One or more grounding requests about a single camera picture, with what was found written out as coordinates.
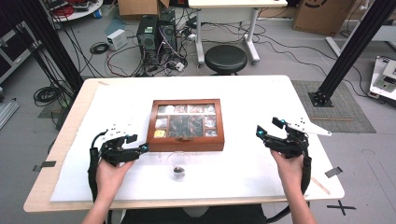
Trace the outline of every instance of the wooden box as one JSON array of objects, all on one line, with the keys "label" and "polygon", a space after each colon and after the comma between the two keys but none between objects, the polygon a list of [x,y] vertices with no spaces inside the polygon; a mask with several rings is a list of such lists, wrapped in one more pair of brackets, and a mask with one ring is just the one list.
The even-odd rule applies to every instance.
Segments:
[{"label": "wooden box", "polygon": [[149,151],[222,151],[220,99],[157,100],[148,125]]}]

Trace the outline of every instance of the black metal frame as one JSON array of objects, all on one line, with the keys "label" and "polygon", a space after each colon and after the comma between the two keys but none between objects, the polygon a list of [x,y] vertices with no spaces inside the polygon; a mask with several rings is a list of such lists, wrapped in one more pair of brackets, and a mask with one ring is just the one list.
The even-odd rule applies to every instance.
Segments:
[{"label": "black metal frame", "polygon": [[389,18],[396,8],[396,1],[375,0],[369,11],[365,14],[359,27],[346,43],[344,50],[335,62],[329,75],[315,92],[310,94],[314,106],[327,106],[335,89],[341,83],[347,72],[358,60],[361,53],[381,28],[382,24]]},{"label": "black metal frame", "polygon": [[83,79],[70,58],[61,39],[53,29],[48,14],[38,0],[6,0],[2,1],[0,12],[5,15],[11,27],[25,21],[41,45],[64,75],[74,94],[82,87]]}]

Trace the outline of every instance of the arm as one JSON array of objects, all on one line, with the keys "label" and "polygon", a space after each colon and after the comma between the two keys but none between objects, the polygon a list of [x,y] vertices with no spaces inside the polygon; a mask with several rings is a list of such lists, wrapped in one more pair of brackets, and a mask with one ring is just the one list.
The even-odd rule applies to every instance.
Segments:
[{"label": "arm", "polygon": [[99,162],[96,173],[98,196],[93,207],[82,221],[83,224],[103,223],[106,218],[107,211],[113,203],[114,197],[116,197],[126,172],[133,164],[134,161],[128,161],[121,167],[114,167],[104,160]]},{"label": "arm", "polygon": [[291,217],[294,224],[317,223],[306,204],[301,192],[301,178],[303,175],[303,156],[285,159],[284,155],[271,150],[274,157],[279,177],[282,181],[283,190],[289,202]]}]

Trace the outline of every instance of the cardboard box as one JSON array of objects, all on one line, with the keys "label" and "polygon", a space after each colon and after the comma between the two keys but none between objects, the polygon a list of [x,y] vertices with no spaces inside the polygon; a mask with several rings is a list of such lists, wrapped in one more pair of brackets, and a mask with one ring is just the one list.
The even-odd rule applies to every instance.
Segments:
[{"label": "cardboard box", "polygon": [[356,0],[304,0],[298,6],[293,30],[335,36]]},{"label": "cardboard box", "polygon": [[120,15],[125,18],[140,18],[141,15],[160,15],[170,0],[119,0]]}]

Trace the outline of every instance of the stool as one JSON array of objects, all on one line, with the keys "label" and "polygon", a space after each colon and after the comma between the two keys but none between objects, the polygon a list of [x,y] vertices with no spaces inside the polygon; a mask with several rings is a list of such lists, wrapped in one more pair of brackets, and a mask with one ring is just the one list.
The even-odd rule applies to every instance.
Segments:
[{"label": "stool", "polygon": [[205,54],[206,65],[219,76],[230,76],[241,71],[248,63],[248,56],[232,45],[218,45]]}]

